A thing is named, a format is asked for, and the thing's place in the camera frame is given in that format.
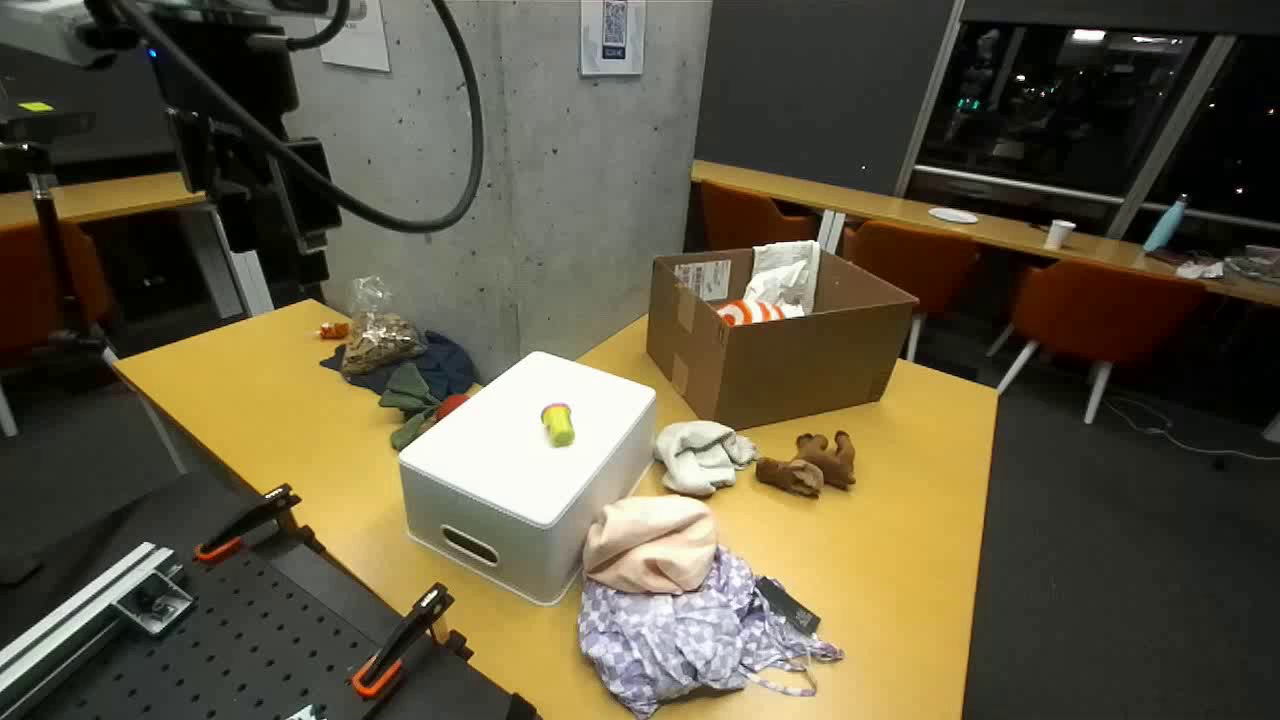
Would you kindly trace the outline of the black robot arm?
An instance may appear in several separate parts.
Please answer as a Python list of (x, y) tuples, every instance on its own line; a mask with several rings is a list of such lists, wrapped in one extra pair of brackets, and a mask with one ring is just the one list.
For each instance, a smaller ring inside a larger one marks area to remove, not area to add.
[[(293, 37), (272, 21), (272, 0), (137, 0), (153, 24), (283, 147), (328, 173), (317, 138), (289, 138), (301, 103)], [(325, 236), (338, 223), (331, 199), (295, 182), (225, 103), (217, 103), (173, 52), (149, 40), (119, 0), (89, 0), (89, 45), (139, 49), (156, 77), (177, 161), (204, 194), (235, 251), (254, 251), (277, 305), (318, 301), (328, 282)]]

